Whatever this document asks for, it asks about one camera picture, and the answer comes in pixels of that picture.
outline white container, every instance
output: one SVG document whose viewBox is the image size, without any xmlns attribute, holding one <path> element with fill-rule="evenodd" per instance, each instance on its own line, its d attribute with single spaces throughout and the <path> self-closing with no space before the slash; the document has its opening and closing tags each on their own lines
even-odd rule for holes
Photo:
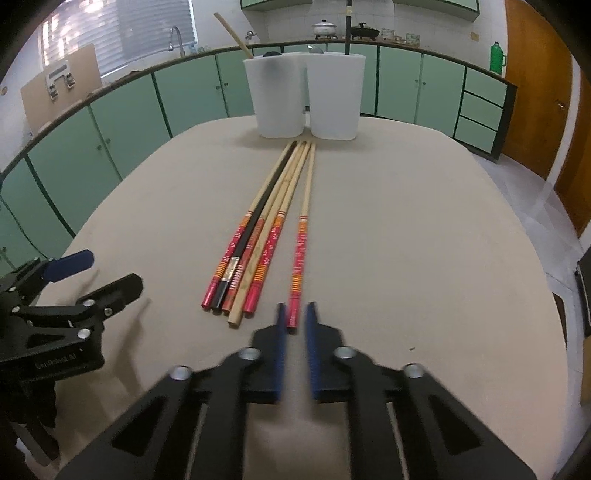
<svg viewBox="0 0 591 480">
<path fill-rule="evenodd" d="M 357 136 L 365 57 L 343 53 L 306 56 L 312 135 L 327 140 Z"/>
<path fill-rule="evenodd" d="M 304 131 L 305 54 L 244 60 L 258 132 L 265 138 L 292 138 Z"/>
<path fill-rule="evenodd" d="M 394 40 L 394 30 L 392 28 L 383 28 L 382 31 L 379 33 L 379 36 L 384 40 L 393 41 Z"/>
</svg>

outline wooden stick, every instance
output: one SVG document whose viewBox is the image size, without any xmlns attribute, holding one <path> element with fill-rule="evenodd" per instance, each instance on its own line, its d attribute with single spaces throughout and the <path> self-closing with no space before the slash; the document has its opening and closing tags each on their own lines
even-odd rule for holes
<svg viewBox="0 0 591 480">
<path fill-rule="evenodd" d="M 298 164 L 298 161 L 300 158 L 300 154 L 301 154 L 301 149 L 304 147 L 305 144 L 306 144 L 306 142 L 303 142 L 295 148 L 295 150 L 292 154 L 292 158 L 290 159 L 290 162 L 285 167 L 286 173 L 283 176 L 283 179 L 285 179 L 285 181 L 289 181 L 289 179 L 291 179 L 291 176 L 293 175 L 293 172 L 296 170 L 296 167 L 297 167 L 297 164 Z M 240 286 L 240 282 L 242 281 L 242 275 L 244 274 L 244 270 L 245 270 L 246 266 L 248 265 L 248 261 L 251 259 L 252 249 L 255 247 L 256 242 L 259 239 L 259 236 L 261 234 L 261 230 L 263 229 L 263 226 L 265 225 L 265 221 L 267 221 L 267 217 L 269 215 L 269 212 L 271 211 L 271 208 L 273 207 L 273 204 L 275 202 L 275 198 L 277 197 L 277 193 L 279 192 L 281 185 L 284 181 L 283 179 L 280 178 L 277 181 L 277 183 L 275 184 L 275 188 L 273 189 L 273 192 L 271 193 L 269 200 L 267 200 L 267 203 L 265 204 L 265 208 L 261 212 L 261 216 L 259 217 L 258 222 L 255 225 L 255 229 L 252 231 L 252 235 L 248 239 L 248 243 L 246 244 L 246 248 L 244 250 L 244 253 L 240 257 L 240 261 L 238 262 L 238 266 L 236 267 L 236 271 L 234 272 L 234 276 L 232 277 L 232 280 L 230 281 L 230 287 L 228 288 L 228 293 L 226 293 L 226 298 L 224 299 L 224 302 L 222 304 L 222 312 L 224 312 L 225 314 L 230 313 L 230 310 L 232 309 L 232 305 L 234 304 L 234 298 L 236 298 L 236 293 L 238 292 L 238 287 Z"/>
<path fill-rule="evenodd" d="M 251 286 L 248 290 L 248 295 L 246 295 L 244 307 L 242 308 L 242 311 L 246 316 L 252 316 L 255 313 L 258 300 L 261 296 L 262 287 L 265 283 L 265 278 L 267 277 L 267 271 L 269 269 L 269 265 L 271 264 L 271 260 L 273 259 L 273 253 L 275 253 L 277 242 L 279 241 L 281 230 L 283 228 L 283 222 L 285 221 L 287 210 L 290 208 L 291 199 L 293 198 L 298 181 L 297 179 L 300 177 L 301 170 L 304 167 L 304 162 L 301 162 L 298 166 L 299 170 L 296 172 L 297 178 L 295 181 L 290 183 L 287 193 L 285 194 L 285 198 L 283 199 L 283 203 L 281 204 L 281 208 L 275 217 L 273 228 L 267 237 L 267 243 L 265 244 L 261 259 L 259 260 L 258 266 L 256 267 L 254 278 L 252 279 Z"/>
<path fill-rule="evenodd" d="M 230 24 L 228 22 L 226 22 L 226 20 L 218 13 L 215 12 L 213 14 L 214 17 L 216 17 L 220 23 L 223 25 L 223 27 L 228 31 L 228 33 L 232 36 L 232 38 L 234 39 L 234 41 L 238 44 L 238 46 L 242 49 L 242 51 L 246 54 L 246 58 L 248 59 L 253 59 L 255 56 L 251 53 L 250 50 L 248 50 L 248 47 L 244 44 L 244 42 L 242 41 L 242 39 L 237 35 L 236 32 L 234 32 L 234 29 L 230 26 Z"/>
<path fill-rule="evenodd" d="M 250 217 L 252 216 L 252 211 L 256 208 L 259 200 L 261 200 L 261 197 L 263 196 L 263 194 L 265 193 L 265 190 L 267 189 L 268 185 L 270 184 L 270 182 L 273 178 L 273 175 L 279 169 L 279 166 L 281 165 L 281 162 L 282 162 L 283 158 L 285 157 L 285 154 L 289 150 L 290 145 L 291 144 L 287 144 L 285 146 L 285 148 L 283 149 L 283 152 L 281 152 L 281 155 L 279 156 L 277 163 L 275 163 L 275 165 L 273 166 L 273 169 L 269 172 L 269 175 L 267 175 L 267 178 L 265 179 L 265 183 L 263 183 L 261 189 L 256 194 L 255 199 L 252 201 L 250 207 L 248 208 L 248 211 L 246 212 L 245 216 L 242 218 L 242 222 L 240 222 L 240 225 L 238 225 L 238 228 L 236 229 L 236 232 L 234 233 L 234 236 L 232 237 L 232 240 L 230 241 L 228 248 L 226 248 L 226 253 L 224 253 L 224 256 L 220 260 L 220 263 L 217 266 L 216 272 L 213 274 L 212 281 L 210 282 L 210 284 L 207 288 L 207 291 L 205 292 L 205 296 L 203 297 L 203 300 L 201 302 L 201 307 L 204 308 L 205 310 L 209 310 L 209 307 L 212 302 L 213 294 L 215 293 L 216 288 L 217 288 L 217 284 L 219 284 L 223 273 L 226 271 L 226 267 L 228 266 L 228 262 L 230 261 L 230 257 L 234 253 L 234 249 L 236 248 L 236 244 L 240 240 L 240 237 L 242 236 L 242 232 L 246 228 L 246 224 L 248 223 Z"/>
<path fill-rule="evenodd" d="M 310 144 L 306 144 L 304 150 L 301 152 L 298 164 L 306 160 L 309 145 Z M 238 288 L 238 293 L 236 294 L 234 305 L 232 306 L 232 310 L 230 310 L 230 315 L 228 317 L 228 323 L 230 324 L 230 326 L 240 326 L 240 322 L 242 321 L 242 308 L 244 306 L 244 301 L 246 300 L 246 294 L 248 294 L 248 289 L 251 286 L 252 279 L 256 271 L 256 267 L 258 266 L 258 262 L 261 258 L 262 250 L 265 244 L 267 243 L 266 238 L 269 236 L 271 228 L 273 227 L 274 221 L 272 221 L 272 219 L 274 219 L 277 216 L 277 212 L 279 212 L 279 208 L 281 208 L 283 198 L 285 198 L 285 194 L 287 193 L 288 187 L 289 182 L 284 181 L 281 185 L 281 190 L 277 194 L 277 198 L 275 200 L 275 203 L 273 204 L 271 212 L 269 213 L 269 221 L 265 223 L 265 226 L 263 227 L 263 230 L 261 232 L 261 236 L 259 237 L 259 240 L 256 243 L 254 250 L 252 251 L 251 261 L 248 263 L 248 266 L 244 273 L 244 277 L 242 279 L 242 283 Z"/>
<path fill-rule="evenodd" d="M 271 196 L 275 185 L 278 183 L 279 178 L 282 178 L 285 172 L 285 166 L 287 165 L 288 161 L 292 158 L 293 152 L 296 148 L 297 142 L 294 140 L 289 149 L 287 150 L 285 156 L 281 160 L 281 164 L 279 168 L 273 174 L 269 185 L 265 189 L 264 193 L 262 194 L 261 198 L 259 199 L 258 203 L 256 204 L 255 209 L 252 212 L 251 217 L 248 219 L 248 223 L 246 227 L 244 227 L 244 232 L 240 236 L 240 240 L 236 244 L 234 248 L 234 253 L 230 257 L 228 261 L 228 266 L 224 270 L 222 278 L 220 279 L 216 291 L 213 294 L 212 301 L 210 303 L 210 307 L 213 308 L 214 313 L 221 313 L 222 312 L 222 303 L 226 296 L 226 292 L 230 286 L 230 281 L 234 276 L 234 272 L 236 271 L 236 267 L 238 266 L 238 262 L 240 261 L 240 257 L 244 253 L 244 249 L 246 248 L 246 244 L 248 243 L 248 239 L 252 235 L 252 231 L 256 226 L 256 222 L 258 221 L 259 217 L 261 216 L 261 212 L 263 211 L 265 205 L 267 204 L 267 200 Z"/>
<path fill-rule="evenodd" d="M 306 178 L 304 202 L 301 205 L 300 221 L 298 222 L 294 266 L 291 272 L 291 291 L 290 300 L 288 302 L 289 311 L 287 314 L 287 331 L 290 333 L 294 333 L 297 330 L 298 316 L 300 314 L 301 283 L 304 277 L 304 260 L 306 259 L 306 243 L 308 240 L 308 211 L 310 208 L 315 157 L 316 144 L 313 144 L 310 151 L 310 163 L 308 163 L 308 176 Z"/>
</svg>

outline beige table surface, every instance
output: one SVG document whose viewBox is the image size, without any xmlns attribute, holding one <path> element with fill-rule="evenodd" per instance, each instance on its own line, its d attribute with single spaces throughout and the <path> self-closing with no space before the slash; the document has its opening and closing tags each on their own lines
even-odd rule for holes
<svg viewBox="0 0 591 480">
<path fill-rule="evenodd" d="M 193 127 L 129 175 L 72 242 L 67 253 L 89 248 L 95 266 L 48 286 L 40 304 L 131 272 L 145 289 L 106 321 L 105 366 L 58 383 L 62 465 L 173 365 L 212 367 L 274 320 L 303 181 L 255 318 L 231 330 L 200 302 L 285 143 L 259 137 L 253 117 Z M 354 141 L 319 141 L 312 196 L 303 301 L 376 362 L 424 364 L 550 479 L 567 392 L 560 322 L 530 240 L 472 155 L 439 132 L 362 118 Z M 345 409 L 310 399 L 303 333 L 288 341 L 281 404 L 250 409 L 245 478 L 349 477 Z"/>
</svg>

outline window blind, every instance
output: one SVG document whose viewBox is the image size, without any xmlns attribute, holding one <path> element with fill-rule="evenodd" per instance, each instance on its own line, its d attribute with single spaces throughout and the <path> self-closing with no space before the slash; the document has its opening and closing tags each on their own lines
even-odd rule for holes
<svg viewBox="0 0 591 480">
<path fill-rule="evenodd" d="M 168 50 L 170 27 L 183 44 L 195 42 L 191 0 L 66 0 L 43 22 L 45 66 L 89 43 L 101 75 L 152 53 Z M 176 32 L 173 44 L 178 48 Z"/>
</svg>

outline faucet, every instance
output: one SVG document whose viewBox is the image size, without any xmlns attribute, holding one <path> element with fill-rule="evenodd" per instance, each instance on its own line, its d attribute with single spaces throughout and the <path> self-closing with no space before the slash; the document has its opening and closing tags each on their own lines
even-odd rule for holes
<svg viewBox="0 0 591 480">
<path fill-rule="evenodd" d="M 177 31 L 177 39 L 178 39 L 178 46 L 181 50 L 181 58 L 183 59 L 185 56 L 184 48 L 183 48 L 183 39 L 181 38 L 181 32 L 176 25 L 170 27 L 170 44 L 168 45 L 168 51 L 173 51 L 173 30 Z"/>
</svg>

